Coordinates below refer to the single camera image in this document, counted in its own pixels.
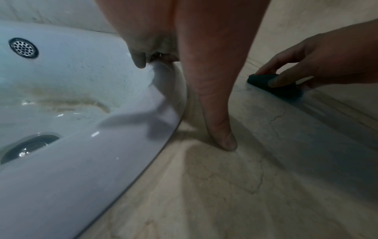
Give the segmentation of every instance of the wall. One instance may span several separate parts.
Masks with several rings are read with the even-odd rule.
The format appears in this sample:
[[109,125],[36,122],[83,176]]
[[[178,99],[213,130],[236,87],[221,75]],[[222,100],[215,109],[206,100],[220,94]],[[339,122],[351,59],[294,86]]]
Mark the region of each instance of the wall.
[[0,20],[115,32],[94,0],[0,0]]
[[[248,61],[259,67],[307,37],[376,18],[377,0],[272,0]],[[378,84],[331,85],[319,91],[378,119]]]

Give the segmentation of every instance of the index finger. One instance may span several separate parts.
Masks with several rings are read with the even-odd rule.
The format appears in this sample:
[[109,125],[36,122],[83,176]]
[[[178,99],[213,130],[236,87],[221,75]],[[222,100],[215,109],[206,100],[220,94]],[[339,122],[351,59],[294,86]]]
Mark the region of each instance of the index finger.
[[263,65],[256,72],[256,75],[275,74],[279,68],[283,67],[287,63],[300,62],[305,57],[305,43],[298,43],[297,45],[275,55],[272,59],[270,59],[270,61],[268,61],[268,63]]

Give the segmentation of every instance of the person's right hand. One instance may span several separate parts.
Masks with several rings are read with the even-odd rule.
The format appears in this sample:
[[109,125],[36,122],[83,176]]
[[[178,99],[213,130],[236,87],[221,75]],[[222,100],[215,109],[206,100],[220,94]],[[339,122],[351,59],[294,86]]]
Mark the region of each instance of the person's right hand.
[[314,89],[329,84],[378,83],[378,20],[348,26],[307,38],[277,54],[256,75],[275,74],[287,63],[295,66],[269,81],[281,87],[305,77],[298,87]]

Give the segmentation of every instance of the dark green scouring pad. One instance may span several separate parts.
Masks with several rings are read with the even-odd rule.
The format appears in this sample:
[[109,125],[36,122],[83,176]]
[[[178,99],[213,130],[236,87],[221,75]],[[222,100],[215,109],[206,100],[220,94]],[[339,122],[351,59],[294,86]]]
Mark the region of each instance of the dark green scouring pad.
[[247,82],[253,86],[256,86],[260,89],[263,89],[265,91],[268,91],[275,96],[278,96],[280,98],[284,98],[287,100],[297,100],[300,97],[302,97],[303,92],[298,89],[295,83],[292,83],[290,85],[286,85],[283,87],[278,88],[270,88],[268,86],[268,81],[270,79],[273,79],[274,77],[278,76],[277,74],[269,74],[269,75],[260,75],[256,76],[255,74],[250,75],[248,77]]

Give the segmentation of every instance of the drain grate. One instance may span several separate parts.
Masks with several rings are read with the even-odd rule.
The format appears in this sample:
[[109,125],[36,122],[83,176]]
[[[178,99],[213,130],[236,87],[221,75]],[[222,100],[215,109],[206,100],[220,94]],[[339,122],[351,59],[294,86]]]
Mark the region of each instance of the drain grate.
[[9,46],[18,55],[26,58],[36,58],[39,54],[37,47],[30,41],[23,38],[12,38]]

